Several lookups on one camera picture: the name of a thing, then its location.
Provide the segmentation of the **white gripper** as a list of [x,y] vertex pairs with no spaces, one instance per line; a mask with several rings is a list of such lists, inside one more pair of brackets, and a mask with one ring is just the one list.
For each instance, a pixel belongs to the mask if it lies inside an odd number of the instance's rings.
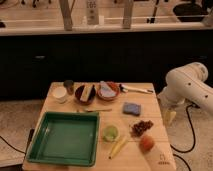
[[[161,105],[165,108],[175,108],[180,106],[184,103],[184,100],[172,101],[167,99],[165,96],[158,95],[158,100],[160,101]],[[167,110],[164,114],[164,125],[168,126],[172,123],[176,116],[176,112],[174,110]]]

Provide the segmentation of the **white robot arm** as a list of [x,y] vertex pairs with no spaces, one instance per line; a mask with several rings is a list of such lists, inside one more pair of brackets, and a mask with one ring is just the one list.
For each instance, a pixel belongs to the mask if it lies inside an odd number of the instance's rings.
[[175,118],[174,108],[182,105],[186,99],[213,114],[213,88],[205,84],[207,78],[208,70],[200,62],[174,68],[166,74],[166,86],[157,95],[165,126]]

